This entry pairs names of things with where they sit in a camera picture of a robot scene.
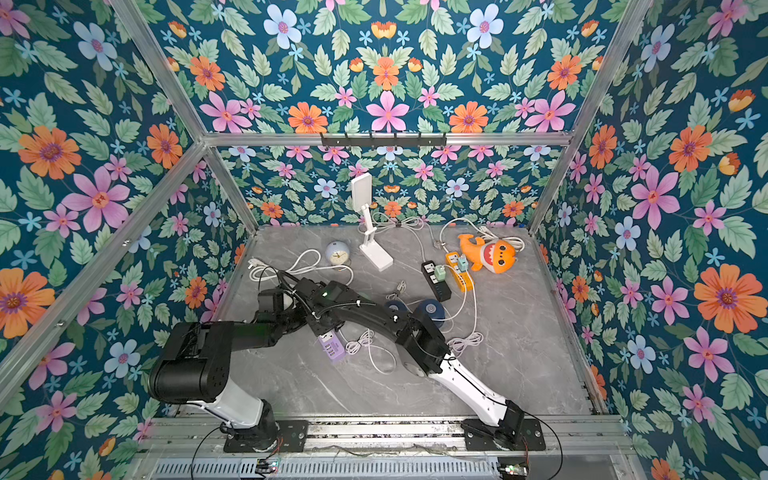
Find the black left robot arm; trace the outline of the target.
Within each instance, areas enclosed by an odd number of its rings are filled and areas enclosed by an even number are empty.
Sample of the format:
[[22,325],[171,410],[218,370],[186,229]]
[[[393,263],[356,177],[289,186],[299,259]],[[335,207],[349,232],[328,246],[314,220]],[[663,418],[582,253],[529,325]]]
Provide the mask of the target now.
[[258,306],[249,322],[174,326],[150,373],[150,396],[167,404],[200,408],[234,430],[259,428],[270,407],[231,379],[233,354],[275,346],[306,324],[306,311],[280,289],[261,293]]

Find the dark blue meat grinder front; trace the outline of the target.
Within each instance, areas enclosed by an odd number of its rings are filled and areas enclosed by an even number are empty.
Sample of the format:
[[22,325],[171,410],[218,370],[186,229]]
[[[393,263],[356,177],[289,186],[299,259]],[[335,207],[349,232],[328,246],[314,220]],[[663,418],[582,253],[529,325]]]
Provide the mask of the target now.
[[435,299],[426,299],[421,301],[418,304],[416,311],[426,314],[438,329],[444,325],[445,319],[447,317],[444,306],[441,302]]

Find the black power strip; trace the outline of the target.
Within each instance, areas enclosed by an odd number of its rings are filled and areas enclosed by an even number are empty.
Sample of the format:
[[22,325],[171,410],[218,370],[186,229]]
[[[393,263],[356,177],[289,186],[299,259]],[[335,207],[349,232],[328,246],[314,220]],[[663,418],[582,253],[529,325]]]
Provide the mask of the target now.
[[421,264],[421,272],[438,302],[451,298],[452,291],[445,280],[445,273],[439,272],[439,265],[432,260],[427,260]]

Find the dark blue meat grinder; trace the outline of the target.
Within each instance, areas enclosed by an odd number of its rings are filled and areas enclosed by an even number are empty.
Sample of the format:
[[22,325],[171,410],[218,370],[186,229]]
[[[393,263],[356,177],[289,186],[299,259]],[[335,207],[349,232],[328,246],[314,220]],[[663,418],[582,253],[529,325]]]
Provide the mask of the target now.
[[407,318],[410,314],[410,310],[407,305],[400,300],[388,300],[385,306],[393,312],[393,316],[400,318]]
[[441,302],[435,299],[426,299],[421,301],[418,304],[416,311],[426,314],[438,329],[444,325],[445,319],[447,317],[444,306]]

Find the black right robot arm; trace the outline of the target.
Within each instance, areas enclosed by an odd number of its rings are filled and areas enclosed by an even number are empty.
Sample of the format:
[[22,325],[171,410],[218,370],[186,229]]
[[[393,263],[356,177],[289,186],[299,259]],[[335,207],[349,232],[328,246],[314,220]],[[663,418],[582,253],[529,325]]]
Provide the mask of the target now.
[[392,310],[336,281],[302,278],[288,292],[314,333],[323,335],[351,322],[387,338],[396,345],[406,370],[441,384],[461,399],[495,443],[512,448],[521,441],[523,410],[466,368],[428,316]]

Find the purple power strip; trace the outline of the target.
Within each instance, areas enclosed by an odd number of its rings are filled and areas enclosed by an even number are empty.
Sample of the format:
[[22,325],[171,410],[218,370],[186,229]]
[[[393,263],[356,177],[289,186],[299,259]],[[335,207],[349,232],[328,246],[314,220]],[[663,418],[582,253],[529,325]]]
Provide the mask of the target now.
[[332,363],[338,363],[347,356],[345,344],[340,339],[336,330],[331,330],[318,337],[323,351]]

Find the teal USB charger adapter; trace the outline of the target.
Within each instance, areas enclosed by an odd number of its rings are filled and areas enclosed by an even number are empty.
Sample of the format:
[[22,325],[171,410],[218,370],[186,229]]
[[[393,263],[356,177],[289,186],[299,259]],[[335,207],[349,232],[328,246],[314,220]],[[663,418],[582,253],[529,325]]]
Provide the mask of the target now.
[[465,255],[460,255],[457,258],[457,267],[461,272],[466,272],[469,269],[469,261]]

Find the green USB charger adapter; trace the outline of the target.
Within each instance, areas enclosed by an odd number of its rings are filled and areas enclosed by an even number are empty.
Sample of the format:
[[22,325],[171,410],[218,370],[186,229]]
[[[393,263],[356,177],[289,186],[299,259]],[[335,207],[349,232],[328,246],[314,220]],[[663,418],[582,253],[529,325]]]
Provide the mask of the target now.
[[437,282],[444,282],[446,279],[447,271],[445,265],[436,265],[434,267],[434,277]]

